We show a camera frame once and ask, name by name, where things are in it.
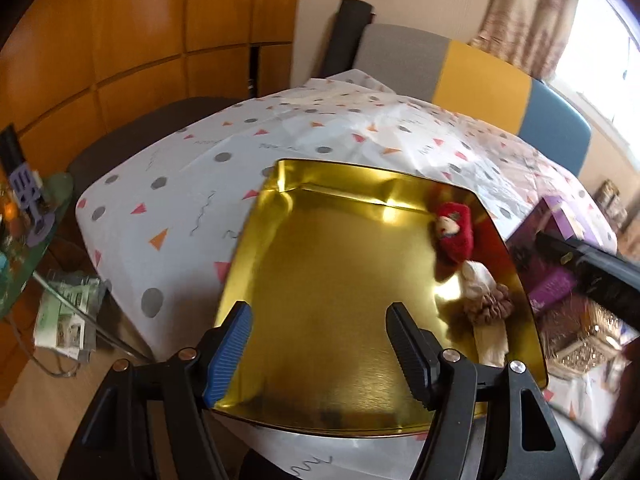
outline yellow headboard panel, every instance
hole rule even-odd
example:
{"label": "yellow headboard panel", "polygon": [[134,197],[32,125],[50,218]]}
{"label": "yellow headboard panel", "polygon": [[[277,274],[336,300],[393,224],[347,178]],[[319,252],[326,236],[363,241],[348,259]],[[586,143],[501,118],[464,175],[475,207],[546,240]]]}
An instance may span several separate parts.
{"label": "yellow headboard panel", "polygon": [[530,92],[531,78],[524,72],[491,54],[452,40],[433,103],[517,135]]}

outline window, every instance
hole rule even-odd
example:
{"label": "window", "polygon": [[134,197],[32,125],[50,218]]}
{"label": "window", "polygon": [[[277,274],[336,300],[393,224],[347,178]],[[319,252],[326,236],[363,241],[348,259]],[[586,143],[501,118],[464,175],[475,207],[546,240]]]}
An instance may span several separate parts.
{"label": "window", "polygon": [[640,159],[640,52],[606,0],[578,0],[556,78],[596,108]]}

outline blue headboard panel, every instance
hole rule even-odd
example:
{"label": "blue headboard panel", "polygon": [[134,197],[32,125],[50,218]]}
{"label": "blue headboard panel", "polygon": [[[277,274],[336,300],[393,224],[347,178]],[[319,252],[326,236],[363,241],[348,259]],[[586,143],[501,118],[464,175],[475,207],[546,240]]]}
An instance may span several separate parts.
{"label": "blue headboard panel", "polygon": [[518,136],[578,176],[589,148],[591,127],[567,101],[534,79]]}

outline screw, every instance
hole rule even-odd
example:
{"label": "screw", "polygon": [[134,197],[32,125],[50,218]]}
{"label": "screw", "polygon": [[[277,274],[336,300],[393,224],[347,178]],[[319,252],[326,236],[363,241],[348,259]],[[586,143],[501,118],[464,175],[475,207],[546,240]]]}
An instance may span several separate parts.
{"label": "screw", "polygon": [[195,348],[183,348],[178,352],[180,361],[193,361],[196,355],[198,355],[198,351]]}
{"label": "screw", "polygon": [[123,372],[124,370],[129,368],[129,361],[127,361],[126,359],[118,359],[116,362],[114,362],[111,368],[113,368],[115,372]]}
{"label": "screw", "polygon": [[524,370],[527,369],[522,361],[511,361],[509,363],[509,368],[511,368],[511,370],[513,370],[517,374],[523,374]]}
{"label": "screw", "polygon": [[445,361],[449,361],[450,363],[457,363],[460,361],[460,353],[453,348],[447,348],[442,352],[442,357],[444,357]]}

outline purple box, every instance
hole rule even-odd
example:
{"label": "purple box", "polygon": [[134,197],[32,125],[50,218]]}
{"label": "purple box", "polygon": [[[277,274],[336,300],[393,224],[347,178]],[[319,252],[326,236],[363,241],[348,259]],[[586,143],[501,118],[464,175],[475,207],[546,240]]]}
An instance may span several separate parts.
{"label": "purple box", "polygon": [[506,242],[522,286],[537,314],[562,300],[576,285],[572,273],[543,260],[535,248],[536,233],[571,236],[601,245],[578,205],[559,196],[544,196]]}

